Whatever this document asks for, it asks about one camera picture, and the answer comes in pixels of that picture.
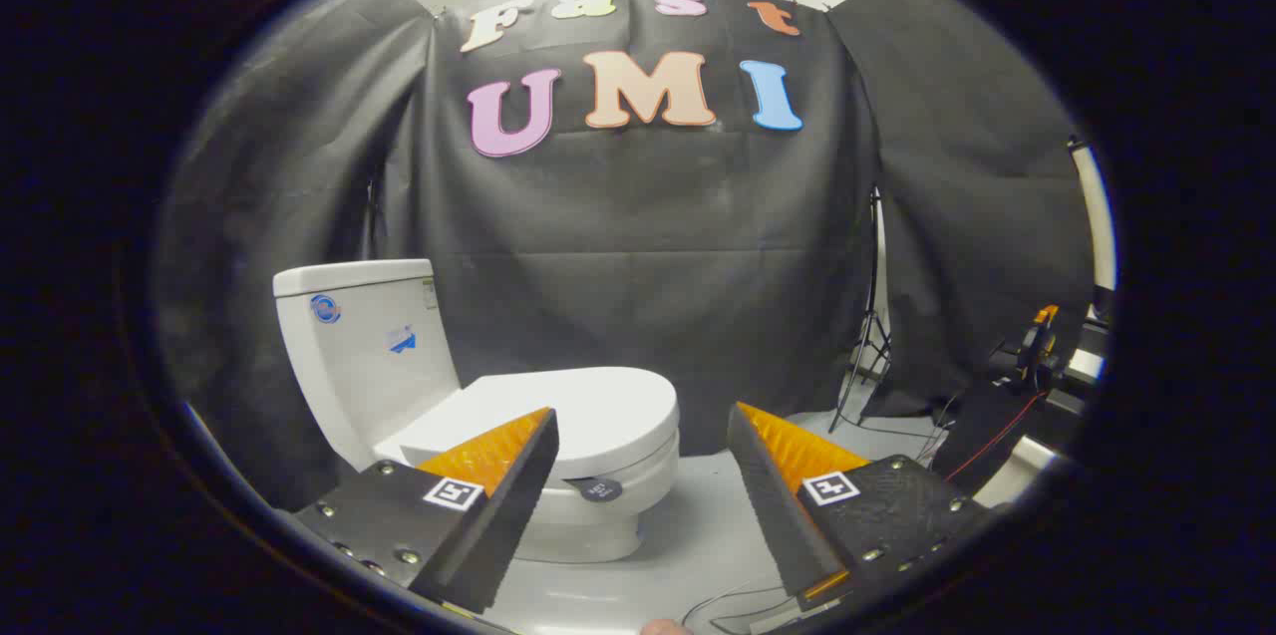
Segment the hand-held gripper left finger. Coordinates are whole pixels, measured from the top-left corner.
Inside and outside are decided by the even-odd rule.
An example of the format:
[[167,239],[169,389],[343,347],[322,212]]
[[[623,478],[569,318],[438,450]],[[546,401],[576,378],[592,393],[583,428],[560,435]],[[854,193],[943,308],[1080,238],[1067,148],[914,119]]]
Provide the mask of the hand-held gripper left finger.
[[346,558],[429,601],[493,606],[559,453],[544,407],[420,465],[373,463],[296,516]]

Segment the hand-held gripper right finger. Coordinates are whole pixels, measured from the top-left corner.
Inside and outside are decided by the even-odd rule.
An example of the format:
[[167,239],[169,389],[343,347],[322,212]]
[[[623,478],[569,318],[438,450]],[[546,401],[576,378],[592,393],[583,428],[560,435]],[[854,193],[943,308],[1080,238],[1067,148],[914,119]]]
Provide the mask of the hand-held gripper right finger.
[[803,611],[884,601],[998,520],[905,455],[868,460],[739,402],[729,449],[781,584]]

